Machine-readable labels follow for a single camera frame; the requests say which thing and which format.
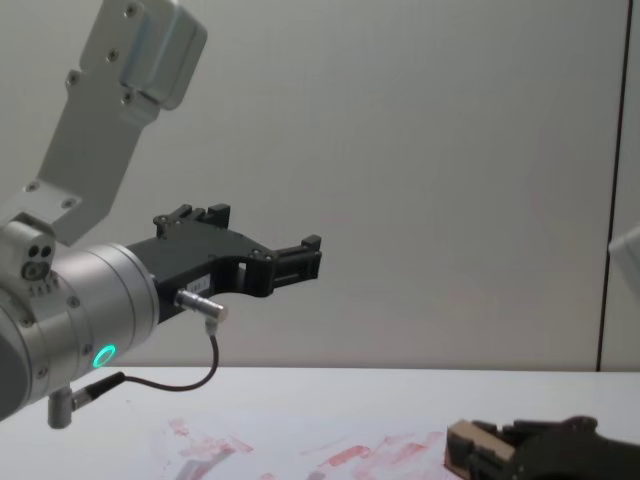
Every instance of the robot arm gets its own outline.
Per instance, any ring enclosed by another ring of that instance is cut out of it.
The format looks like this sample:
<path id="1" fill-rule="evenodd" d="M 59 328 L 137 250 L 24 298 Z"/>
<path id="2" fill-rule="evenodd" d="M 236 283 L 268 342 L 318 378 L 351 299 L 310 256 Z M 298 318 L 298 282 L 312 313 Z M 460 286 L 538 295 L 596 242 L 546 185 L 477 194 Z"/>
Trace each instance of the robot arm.
<path id="1" fill-rule="evenodd" d="M 109 0 L 66 79 L 68 101 L 35 181 L 0 211 L 72 245 L 109 213 L 144 127 L 182 101 L 207 39 L 169 0 Z"/>
<path id="2" fill-rule="evenodd" d="M 50 425 L 64 428 L 91 400 L 70 382 L 159 323 L 189 309 L 212 333 L 227 310 L 208 297 L 318 276 L 319 237 L 266 248 L 228 230 L 225 205 L 161 215 L 156 237 L 129 248 L 55 256 L 107 215 L 142 129 L 180 104 L 206 37 L 175 0 L 104 0 L 38 177 L 0 209 L 0 421 L 50 396 Z"/>

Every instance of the metal connector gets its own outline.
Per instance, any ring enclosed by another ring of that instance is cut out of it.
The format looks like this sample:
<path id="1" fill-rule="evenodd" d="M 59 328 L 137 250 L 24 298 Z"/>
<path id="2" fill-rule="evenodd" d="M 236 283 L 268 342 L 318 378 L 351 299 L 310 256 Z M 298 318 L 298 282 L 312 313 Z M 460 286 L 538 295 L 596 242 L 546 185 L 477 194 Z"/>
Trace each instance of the metal connector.
<path id="1" fill-rule="evenodd" d="M 200 313 L 215 323 L 222 323 L 229 314 L 229 309 L 212 300 L 201 297 L 187 290 L 179 290 L 175 298 L 176 307 Z"/>

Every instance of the screw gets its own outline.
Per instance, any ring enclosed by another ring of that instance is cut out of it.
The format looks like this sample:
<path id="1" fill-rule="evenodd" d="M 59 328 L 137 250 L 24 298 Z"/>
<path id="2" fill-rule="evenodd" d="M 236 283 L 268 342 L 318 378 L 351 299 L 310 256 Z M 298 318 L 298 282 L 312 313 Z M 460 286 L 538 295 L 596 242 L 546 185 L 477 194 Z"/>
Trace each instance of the screw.
<path id="1" fill-rule="evenodd" d="M 137 12 L 138 12 L 138 8 L 132 3 L 125 9 L 124 16 L 127 18 L 131 18 L 135 16 Z"/>
<path id="2" fill-rule="evenodd" d="M 120 52 L 118 51 L 118 49 L 112 48 L 111 50 L 109 50 L 109 53 L 107 53 L 107 62 L 109 63 L 115 62 L 119 56 L 120 56 Z"/>
<path id="3" fill-rule="evenodd" d="M 80 76 L 78 75 L 78 72 L 70 72 L 69 75 L 67 75 L 67 87 L 72 87 L 75 84 L 77 84 L 80 81 Z"/>
<path id="4" fill-rule="evenodd" d="M 67 299 L 67 305 L 71 308 L 78 308 L 80 306 L 80 300 L 77 297 L 69 297 Z"/>
<path id="5" fill-rule="evenodd" d="M 62 208 L 65 210 L 70 209 L 76 204 L 76 201 L 73 198 L 67 198 L 64 202 L 62 202 Z"/>

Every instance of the green led ring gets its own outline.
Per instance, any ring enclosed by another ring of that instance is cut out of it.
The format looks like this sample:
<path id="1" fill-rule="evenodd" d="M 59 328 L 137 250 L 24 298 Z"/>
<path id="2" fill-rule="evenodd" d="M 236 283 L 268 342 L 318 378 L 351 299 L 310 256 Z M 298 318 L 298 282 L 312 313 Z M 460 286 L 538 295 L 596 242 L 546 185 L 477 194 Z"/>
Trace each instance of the green led ring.
<path id="1" fill-rule="evenodd" d="M 113 344 L 102 347 L 102 350 L 100 350 L 96 355 L 96 358 L 93 359 L 93 368 L 104 367 L 113 357 L 116 356 L 117 351 L 118 348 Z"/>

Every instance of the white robot part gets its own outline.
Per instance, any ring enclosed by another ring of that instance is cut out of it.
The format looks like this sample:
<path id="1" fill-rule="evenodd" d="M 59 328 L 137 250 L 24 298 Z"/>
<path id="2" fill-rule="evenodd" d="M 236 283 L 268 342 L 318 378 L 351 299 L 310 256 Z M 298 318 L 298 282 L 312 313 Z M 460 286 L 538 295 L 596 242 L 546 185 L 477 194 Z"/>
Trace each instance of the white robot part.
<path id="1" fill-rule="evenodd" d="M 109 213 L 145 126 L 182 101 L 207 39 L 172 0 L 104 0 L 37 178 L 0 209 L 71 245 Z"/>
<path id="2" fill-rule="evenodd" d="M 0 421 L 45 396 L 71 422 L 69 383 L 158 324 L 152 276 L 124 247 L 56 259 L 110 211 L 142 133 L 177 107 L 207 39 L 175 0 L 103 0 L 35 180 L 0 208 Z"/>

